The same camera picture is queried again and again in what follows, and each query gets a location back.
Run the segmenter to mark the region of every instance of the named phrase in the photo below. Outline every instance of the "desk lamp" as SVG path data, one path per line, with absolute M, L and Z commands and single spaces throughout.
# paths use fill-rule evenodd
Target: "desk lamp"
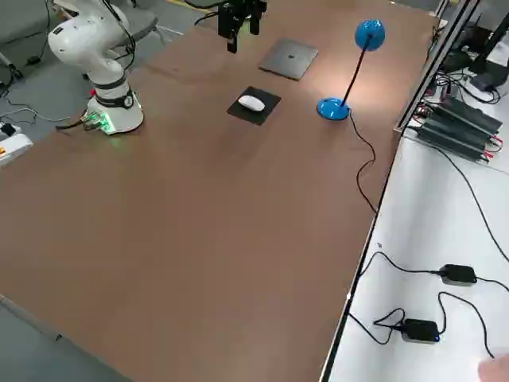
M 382 46 L 385 40 L 385 28 L 380 20 L 366 20 L 359 24 L 356 30 L 356 44 L 362 49 L 359 62 L 357 63 L 356 72 L 353 75 L 352 82 L 348 86 L 347 92 L 343 99 L 325 98 L 317 105 L 318 113 L 331 120 L 341 120 L 348 117 L 350 107 L 347 105 L 347 99 L 359 74 L 360 65 L 363 62 L 364 53 L 370 52 Z

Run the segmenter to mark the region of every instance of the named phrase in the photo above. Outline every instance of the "lamp base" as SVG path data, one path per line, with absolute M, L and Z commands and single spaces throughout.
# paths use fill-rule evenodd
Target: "lamp base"
M 333 121 L 340 121 L 346 119 L 350 114 L 350 108 L 347 104 L 341 107 L 342 99 L 339 98 L 324 98 L 317 105 L 318 114 L 325 119 L 331 119 Z

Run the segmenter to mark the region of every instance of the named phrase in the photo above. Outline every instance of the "mouse pad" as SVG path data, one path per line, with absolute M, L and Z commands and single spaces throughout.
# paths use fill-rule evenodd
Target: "mouse pad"
M 252 111 L 246 109 L 242 106 L 238 101 L 235 101 L 233 105 L 227 110 L 229 115 L 233 115 L 234 117 L 243 119 L 244 121 L 254 123 L 256 125 L 263 125 L 263 123 L 267 120 L 272 110 L 276 108 L 279 101 L 281 101 L 281 97 L 277 95 L 270 94 L 261 89 L 253 88 L 250 86 L 247 88 L 244 93 L 239 95 L 239 98 L 242 96 L 253 96 L 260 99 L 265 104 L 265 109 L 260 112 Z

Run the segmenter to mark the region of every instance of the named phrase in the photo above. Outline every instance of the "white mouse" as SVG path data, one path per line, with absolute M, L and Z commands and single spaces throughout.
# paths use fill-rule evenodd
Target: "white mouse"
M 265 104 L 259 100 L 256 97 L 253 97 L 252 95 L 243 95 L 239 98 L 239 103 L 244 106 L 245 108 L 252 110 L 252 111 L 263 111 L 265 109 Z

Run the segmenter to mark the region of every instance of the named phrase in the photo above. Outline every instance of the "laptop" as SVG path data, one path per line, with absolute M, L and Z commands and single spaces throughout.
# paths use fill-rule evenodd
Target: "laptop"
M 267 72 L 299 81 L 318 54 L 318 49 L 283 38 L 259 65 Z

